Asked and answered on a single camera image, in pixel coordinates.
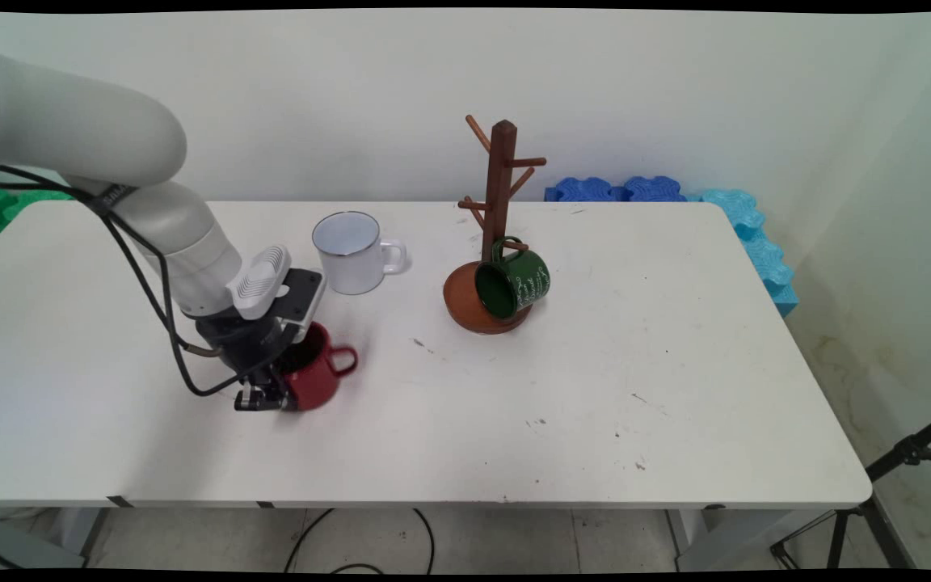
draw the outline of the round wooden base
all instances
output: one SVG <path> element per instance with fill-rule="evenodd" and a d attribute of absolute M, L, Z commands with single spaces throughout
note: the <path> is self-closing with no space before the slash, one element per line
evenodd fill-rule
<path fill-rule="evenodd" d="M 518 327 L 529 314 L 531 306 L 526 306 L 509 319 L 496 319 L 487 312 L 480 297 L 476 294 L 473 275 L 480 261 L 465 263 L 456 268 L 444 281 L 444 304 L 455 323 L 476 334 L 505 334 Z"/>

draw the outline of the mug handle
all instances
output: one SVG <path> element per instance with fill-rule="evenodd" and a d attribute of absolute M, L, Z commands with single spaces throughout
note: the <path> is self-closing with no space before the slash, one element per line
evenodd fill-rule
<path fill-rule="evenodd" d="M 384 275 L 398 275 L 400 272 L 404 272 L 404 268 L 407 267 L 407 248 L 404 247 L 404 243 L 400 240 L 391 239 L 391 240 L 381 240 L 380 247 L 394 247 L 398 248 L 400 251 L 400 259 L 396 263 L 388 263 L 383 265 Z"/>
<path fill-rule="evenodd" d="M 501 263 L 505 261 L 505 259 L 502 257 L 502 244 L 504 244 L 506 240 L 512 240 L 514 243 L 519 243 L 519 244 L 524 243 L 522 242 L 522 240 L 519 240 L 518 238 L 514 236 L 503 236 L 502 238 L 495 240 L 495 244 L 492 244 L 491 246 L 491 261 L 494 261 L 496 263 Z"/>
<path fill-rule="evenodd" d="M 333 364 L 333 355 L 341 352 L 346 352 L 354 356 L 354 364 L 348 365 L 344 369 L 336 369 L 336 365 Z M 337 378 L 343 378 L 347 376 L 348 373 L 354 372 L 355 368 L 358 368 L 358 352 L 351 346 L 338 346 L 329 351 L 329 356 L 326 357 L 326 364 L 329 365 L 329 370 L 332 371 L 333 376 Z"/>

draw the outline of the tripod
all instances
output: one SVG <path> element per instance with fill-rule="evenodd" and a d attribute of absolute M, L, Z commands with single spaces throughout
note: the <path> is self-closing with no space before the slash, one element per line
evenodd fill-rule
<path fill-rule="evenodd" d="M 889 453 L 884 454 L 879 460 L 868 465 L 868 467 L 865 468 L 865 471 L 868 473 L 868 479 L 871 479 L 871 482 L 875 483 L 876 480 L 882 479 L 884 475 L 889 474 L 893 469 L 901 465 L 920 465 L 921 461 L 931 461 L 931 449 L 929 449 L 929 445 L 931 445 L 931 423 L 926 428 L 922 428 L 919 432 L 903 438 Z M 884 555 L 886 555 L 886 561 L 890 564 L 890 567 L 912 567 L 908 557 L 900 549 L 895 535 L 891 532 L 889 525 L 887 525 L 889 520 L 883 515 L 882 509 L 879 508 L 875 501 L 874 494 L 872 494 L 871 498 L 865 501 L 864 504 L 860 504 L 856 508 L 837 509 L 836 525 L 835 529 L 832 530 L 832 544 L 830 549 L 828 549 L 827 567 L 839 567 L 839 558 L 842 557 L 843 551 L 843 538 L 846 537 L 846 523 L 851 515 L 862 516 L 868 520 L 871 533 L 875 536 L 879 548 L 882 549 Z M 788 568 L 788 570 L 794 570 L 794 568 L 798 570 L 798 564 L 792 559 L 790 553 L 786 551 L 786 546 L 784 546 L 784 544 L 791 538 L 795 538 L 797 535 L 817 525 L 820 521 L 823 520 L 815 520 L 811 523 L 812 525 L 808 524 L 807 526 L 801 527 L 795 531 L 795 533 L 787 535 L 787 537 L 781 538 L 780 541 L 775 542 L 775 544 L 771 546 L 771 555 L 781 561 L 782 566 Z"/>

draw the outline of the white table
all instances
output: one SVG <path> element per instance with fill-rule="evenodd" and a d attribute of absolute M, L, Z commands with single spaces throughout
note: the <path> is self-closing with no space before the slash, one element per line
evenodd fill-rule
<path fill-rule="evenodd" d="M 334 211 L 370 213 L 407 243 L 409 272 L 365 295 L 326 291 L 315 315 L 357 348 L 357 372 L 306 413 L 236 412 L 237 387 L 189 394 L 103 225 L 77 203 L 38 203 L 0 236 L 0 505 L 723 504 L 785 516 L 871 494 L 713 205 L 513 203 L 508 232 L 553 283 L 505 335 L 463 331 L 444 307 L 444 278 L 480 253 L 476 222 L 452 202 L 210 205 L 244 257 L 279 242 L 301 268 L 320 265 L 311 228 Z M 186 360 L 200 386 L 230 375 Z M 722 551 L 680 562 L 708 566 Z"/>

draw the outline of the blue foam block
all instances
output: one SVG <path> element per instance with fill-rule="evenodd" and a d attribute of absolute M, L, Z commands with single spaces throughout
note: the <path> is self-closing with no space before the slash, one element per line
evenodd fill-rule
<path fill-rule="evenodd" d="M 666 176 L 643 178 L 635 176 L 624 183 L 624 189 L 630 192 L 631 202 L 687 202 L 680 194 L 680 184 Z"/>
<path fill-rule="evenodd" d="M 779 294 L 772 297 L 775 302 L 776 308 L 778 308 L 778 313 L 782 314 L 782 317 L 785 317 L 789 314 L 798 304 L 799 298 L 795 296 L 795 291 L 792 290 L 791 285 L 786 285 Z"/>
<path fill-rule="evenodd" d="M 788 287 L 792 281 L 792 269 L 782 262 L 782 247 L 770 242 L 760 229 L 749 240 L 743 240 L 742 246 L 746 247 L 749 260 L 772 297 Z"/>
<path fill-rule="evenodd" d="M 555 184 L 555 188 L 547 188 L 544 199 L 549 202 L 613 202 L 616 198 L 611 188 L 609 182 L 602 178 L 578 180 L 569 177 Z"/>
<path fill-rule="evenodd" d="M 764 214 L 756 209 L 756 199 L 740 189 L 708 189 L 702 193 L 702 201 L 724 209 L 740 239 L 750 239 L 764 225 Z"/>

